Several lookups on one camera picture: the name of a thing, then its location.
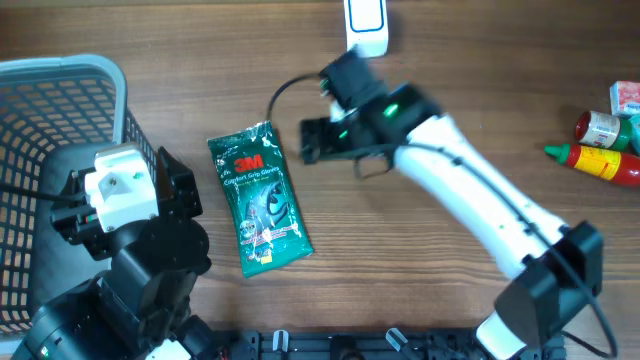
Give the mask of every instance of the red sauce bottle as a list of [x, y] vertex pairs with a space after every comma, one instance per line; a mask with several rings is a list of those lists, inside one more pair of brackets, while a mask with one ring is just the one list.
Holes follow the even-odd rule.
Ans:
[[544, 152], [556, 158], [558, 164], [608, 180], [614, 184], [640, 186], [640, 158], [618, 151], [588, 146], [545, 146]]

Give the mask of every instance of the yellow label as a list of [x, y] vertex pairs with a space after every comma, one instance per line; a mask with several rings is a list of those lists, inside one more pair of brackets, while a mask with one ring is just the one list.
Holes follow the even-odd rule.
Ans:
[[620, 153], [588, 146], [581, 146], [581, 148], [580, 158], [574, 167], [605, 180], [611, 180], [620, 167], [622, 157]]

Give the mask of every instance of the green led light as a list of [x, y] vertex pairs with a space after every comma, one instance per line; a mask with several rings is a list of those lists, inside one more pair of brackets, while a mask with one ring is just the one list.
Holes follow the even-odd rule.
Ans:
[[399, 107], [398, 104], [391, 104], [387, 106], [387, 108], [384, 109], [384, 112], [383, 112], [384, 116], [386, 117], [393, 116], [395, 113], [398, 112], [398, 107]]

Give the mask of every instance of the green bottle cap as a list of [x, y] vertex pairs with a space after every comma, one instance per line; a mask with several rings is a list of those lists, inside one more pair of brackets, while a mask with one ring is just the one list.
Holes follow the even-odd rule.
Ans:
[[627, 145], [629, 145], [629, 141], [631, 141], [631, 132], [632, 126], [629, 120], [620, 118], [620, 132], [618, 133], [616, 141], [613, 142], [613, 145], [611, 145], [609, 149], [624, 151]]
[[569, 159], [569, 152], [571, 151], [571, 145], [564, 144], [560, 146], [547, 145], [544, 147], [544, 152], [556, 158], [558, 164], [565, 164]]

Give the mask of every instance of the white box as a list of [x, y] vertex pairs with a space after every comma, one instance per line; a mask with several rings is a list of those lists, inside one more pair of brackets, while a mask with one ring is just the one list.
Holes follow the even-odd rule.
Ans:
[[347, 51], [358, 46], [362, 57], [386, 54], [389, 24], [386, 0], [344, 0]]

